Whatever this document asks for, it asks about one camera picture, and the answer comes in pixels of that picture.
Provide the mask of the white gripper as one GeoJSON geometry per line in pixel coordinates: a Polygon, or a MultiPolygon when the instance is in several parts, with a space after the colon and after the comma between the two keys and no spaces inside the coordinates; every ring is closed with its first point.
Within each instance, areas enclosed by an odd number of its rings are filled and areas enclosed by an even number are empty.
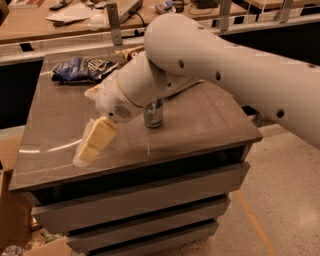
{"type": "Polygon", "coordinates": [[[134,105],[120,87],[118,72],[87,89],[84,95],[95,100],[96,109],[106,117],[91,119],[87,123],[73,158],[73,164],[77,167],[89,165],[113,140],[118,132],[115,123],[127,123],[142,113],[142,108],[134,105]]]}

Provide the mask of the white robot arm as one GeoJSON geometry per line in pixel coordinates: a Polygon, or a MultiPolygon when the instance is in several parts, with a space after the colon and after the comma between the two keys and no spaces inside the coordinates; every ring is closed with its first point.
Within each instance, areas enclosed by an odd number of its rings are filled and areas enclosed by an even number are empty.
{"type": "Polygon", "coordinates": [[[231,93],[309,144],[320,146],[320,69],[305,62],[232,44],[181,14],[155,18],[144,50],[86,95],[101,117],[88,122],[73,164],[85,167],[111,142],[117,125],[156,98],[196,79],[231,93]]]}

